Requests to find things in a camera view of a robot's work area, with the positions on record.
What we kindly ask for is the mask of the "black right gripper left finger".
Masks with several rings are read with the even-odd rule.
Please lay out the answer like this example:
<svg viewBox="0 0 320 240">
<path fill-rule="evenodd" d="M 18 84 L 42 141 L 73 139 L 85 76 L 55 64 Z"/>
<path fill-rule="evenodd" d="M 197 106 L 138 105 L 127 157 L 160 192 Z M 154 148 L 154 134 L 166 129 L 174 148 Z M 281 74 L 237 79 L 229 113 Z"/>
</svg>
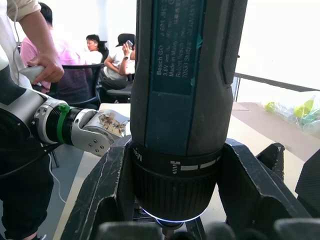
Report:
<svg viewBox="0 0 320 240">
<path fill-rule="evenodd" d="M 99 225 L 133 219 L 130 140 L 130 136 L 117 139 L 85 178 L 61 239 L 93 240 Z"/>
</svg>

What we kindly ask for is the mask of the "standing person's hand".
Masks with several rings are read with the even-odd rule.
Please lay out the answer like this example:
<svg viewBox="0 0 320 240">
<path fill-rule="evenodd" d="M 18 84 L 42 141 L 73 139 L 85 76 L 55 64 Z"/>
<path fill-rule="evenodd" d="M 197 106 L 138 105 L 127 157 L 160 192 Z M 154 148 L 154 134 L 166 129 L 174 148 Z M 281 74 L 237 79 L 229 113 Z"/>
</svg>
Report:
<svg viewBox="0 0 320 240">
<path fill-rule="evenodd" d="M 40 82 L 56 83 L 61 80 L 64 75 L 64 69 L 59 58 L 53 53 L 40 53 L 27 62 L 30 67 L 43 66 L 44 70 L 33 80 L 33 84 Z"/>
</svg>

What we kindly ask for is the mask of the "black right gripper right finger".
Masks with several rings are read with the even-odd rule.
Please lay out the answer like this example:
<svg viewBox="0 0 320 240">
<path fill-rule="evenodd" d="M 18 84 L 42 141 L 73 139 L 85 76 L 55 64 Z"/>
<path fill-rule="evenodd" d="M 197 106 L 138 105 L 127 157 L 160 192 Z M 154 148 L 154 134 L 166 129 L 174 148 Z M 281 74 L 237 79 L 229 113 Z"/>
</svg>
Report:
<svg viewBox="0 0 320 240">
<path fill-rule="evenodd" d="M 275 170 L 284 146 L 272 143 L 258 156 L 236 140 L 224 144 L 219 162 L 219 196 L 231 226 L 270 226 L 278 219 L 310 218 Z"/>
</svg>

